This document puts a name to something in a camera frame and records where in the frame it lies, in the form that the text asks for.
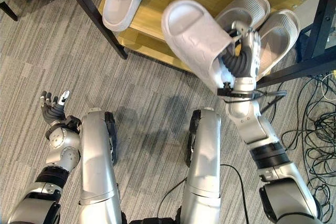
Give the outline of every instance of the black metal frame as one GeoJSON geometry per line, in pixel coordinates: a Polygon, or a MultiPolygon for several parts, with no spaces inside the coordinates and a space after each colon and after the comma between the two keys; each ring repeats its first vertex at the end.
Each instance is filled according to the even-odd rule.
{"type": "Polygon", "coordinates": [[[112,47],[117,51],[118,55],[122,59],[127,59],[127,53],[124,51],[124,47],[118,42],[113,32],[107,29],[102,21],[102,16],[97,10],[95,4],[92,0],[76,0],[78,4],[83,8],[89,18],[93,21],[95,26],[101,31],[101,33],[105,36],[108,42],[112,45],[112,47]]]}
{"type": "Polygon", "coordinates": [[[16,14],[12,11],[12,9],[5,3],[0,3],[0,9],[3,10],[9,17],[12,18],[12,20],[17,21],[18,18],[16,14]]]}
{"type": "Polygon", "coordinates": [[[336,69],[336,46],[325,49],[335,8],[336,0],[319,0],[314,22],[305,29],[311,28],[311,32],[301,62],[263,77],[257,82],[258,88],[336,69]]]}

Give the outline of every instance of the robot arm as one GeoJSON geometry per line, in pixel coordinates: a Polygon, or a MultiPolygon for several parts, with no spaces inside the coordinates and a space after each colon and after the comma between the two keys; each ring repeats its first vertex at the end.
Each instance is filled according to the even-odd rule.
{"type": "Polygon", "coordinates": [[[8,224],[12,223],[59,223],[62,189],[70,172],[77,166],[80,154],[78,126],[80,120],[64,114],[64,105],[70,92],[51,102],[51,93],[43,92],[40,98],[45,121],[51,126],[46,133],[50,151],[46,166],[17,205],[8,224]]]}
{"type": "Polygon", "coordinates": [[[268,120],[260,114],[254,100],[256,74],[259,65],[260,39],[249,30],[242,35],[242,50],[246,60],[246,74],[236,73],[232,90],[219,90],[226,99],[226,113],[236,124],[258,167],[258,174],[266,185],[260,196],[267,217],[274,223],[321,223],[319,204],[291,162],[268,120]]]}

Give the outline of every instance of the black cable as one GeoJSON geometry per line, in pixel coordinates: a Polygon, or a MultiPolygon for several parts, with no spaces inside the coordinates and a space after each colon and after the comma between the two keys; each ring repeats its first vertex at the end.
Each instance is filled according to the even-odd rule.
{"type": "Polygon", "coordinates": [[[187,180],[187,178],[185,177],[182,181],[180,181],[176,186],[174,186],[172,189],[170,189],[166,194],[165,196],[162,198],[160,204],[159,204],[159,208],[158,208],[158,211],[156,213],[156,217],[158,218],[159,217],[159,212],[160,212],[160,208],[161,208],[161,205],[163,203],[163,201],[165,200],[165,198],[173,191],[175,190],[180,184],[182,184],[183,182],[185,182],[187,180]]]}
{"type": "Polygon", "coordinates": [[[243,184],[243,180],[241,179],[241,175],[239,173],[239,171],[233,167],[232,165],[226,165],[226,164],[220,164],[220,166],[228,166],[230,168],[232,168],[233,170],[235,170],[235,172],[237,173],[239,180],[240,180],[240,186],[241,186],[241,194],[243,197],[243,205],[244,205],[244,212],[245,212],[245,219],[246,219],[246,223],[249,224],[249,220],[248,220],[248,214],[247,214],[247,207],[246,207],[246,200],[245,200],[245,191],[244,191],[244,184],[243,184]]]}
{"type": "Polygon", "coordinates": [[[225,99],[224,102],[225,103],[240,103],[240,102],[251,102],[251,101],[255,101],[258,100],[262,97],[285,97],[287,95],[287,92],[284,90],[278,90],[278,91],[272,91],[272,92],[263,92],[261,90],[253,90],[254,92],[259,92],[261,94],[255,95],[254,98],[248,99],[248,100],[239,100],[239,101],[226,101],[225,99]]]}
{"type": "MultiPolygon", "coordinates": [[[[241,175],[239,173],[239,171],[232,165],[227,165],[227,164],[220,164],[220,166],[227,166],[227,167],[230,167],[232,168],[233,170],[235,170],[235,172],[237,173],[238,177],[239,177],[239,180],[240,180],[240,186],[241,186],[241,194],[242,194],[242,197],[243,197],[243,205],[244,205],[244,212],[245,212],[245,218],[246,218],[246,224],[249,224],[249,220],[248,220],[248,214],[247,214],[247,207],[246,207],[246,199],[245,199],[245,191],[244,191],[244,184],[243,184],[243,180],[241,178],[241,175]]],[[[180,184],[182,184],[183,182],[185,182],[187,180],[187,178],[184,178],[182,181],[180,181],[177,185],[175,185],[172,189],[170,189],[165,195],[164,197],[162,198],[160,204],[159,204],[159,207],[158,207],[158,211],[156,213],[156,217],[158,218],[159,217],[159,212],[160,212],[160,209],[161,209],[161,206],[162,206],[162,203],[163,201],[165,200],[165,198],[173,191],[175,190],[180,184]]]]}
{"type": "Polygon", "coordinates": [[[332,181],[336,177],[336,104],[324,99],[321,86],[325,94],[336,94],[336,83],[332,77],[323,79],[325,76],[311,77],[301,88],[296,106],[297,127],[284,132],[281,143],[287,151],[296,149],[302,143],[308,186],[312,194],[319,198],[324,215],[323,223],[328,223],[334,212],[330,187],[336,187],[336,183],[332,181]],[[308,97],[300,123],[299,104],[303,92],[310,86],[313,86],[313,91],[308,97]],[[319,113],[318,109],[323,105],[328,109],[331,107],[331,111],[319,113]]]}
{"type": "MultiPolygon", "coordinates": [[[[277,92],[279,92],[281,86],[284,84],[284,82],[280,83],[277,92]]],[[[264,114],[272,105],[274,105],[274,110],[273,110],[273,115],[271,117],[271,120],[269,120],[269,122],[272,124],[274,118],[275,118],[275,114],[277,112],[277,102],[280,101],[282,98],[284,98],[285,96],[276,96],[272,101],[268,102],[267,105],[262,108],[260,110],[260,114],[264,114]]]]}

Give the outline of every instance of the table leg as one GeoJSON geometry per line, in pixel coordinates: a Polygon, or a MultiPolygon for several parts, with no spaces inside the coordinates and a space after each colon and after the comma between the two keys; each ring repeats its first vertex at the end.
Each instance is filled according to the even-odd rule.
{"type": "Polygon", "coordinates": [[[268,76],[264,76],[257,82],[257,88],[263,88],[276,83],[292,79],[315,76],[320,73],[330,72],[336,69],[336,46],[328,48],[317,57],[302,61],[288,68],[284,68],[268,76]]]}
{"type": "Polygon", "coordinates": [[[101,31],[101,33],[105,36],[108,42],[112,45],[112,47],[117,51],[118,55],[122,59],[127,59],[127,53],[124,51],[124,47],[119,44],[118,40],[114,36],[113,32],[107,29],[102,21],[102,17],[98,12],[96,6],[92,2],[92,0],[76,0],[78,4],[83,8],[86,14],[93,21],[95,26],[101,31]]]}
{"type": "Polygon", "coordinates": [[[12,20],[14,20],[14,21],[18,20],[15,13],[12,11],[12,9],[5,2],[0,3],[0,9],[3,10],[9,17],[11,17],[12,20]]]}

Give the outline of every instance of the gray carpet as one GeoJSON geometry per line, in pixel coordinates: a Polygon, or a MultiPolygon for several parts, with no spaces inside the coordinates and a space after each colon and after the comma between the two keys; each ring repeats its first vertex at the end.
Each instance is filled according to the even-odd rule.
{"type": "MultiPolygon", "coordinates": [[[[222,115],[222,163],[242,174],[250,223],[270,223],[259,199],[262,183],[256,166],[225,115],[223,101],[194,75],[133,52],[121,60],[75,0],[8,3],[20,20],[13,22],[0,12],[0,222],[6,223],[46,160],[48,126],[39,109],[40,93],[70,89],[67,115],[81,118],[93,106],[115,114],[119,160],[114,170],[129,221],[153,217],[166,191],[186,176],[189,120],[193,110],[211,106],[222,115]]],[[[294,59],[292,51],[282,65],[294,59]]],[[[273,123],[279,135],[296,126],[295,101],[305,81],[283,85],[289,94],[279,102],[273,123]]],[[[307,180],[300,147],[289,156],[307,180]]],[[[245,223],[236,174],[222,168],[221,185],[221,223],[245,223]]],[[[78,222],[79,194],[80,166],[70,175],[60,201],[61,224],[78,222]]],[[[162,205],[160,216],[174,217],[181,198],[179,187],[162,205]]]]}

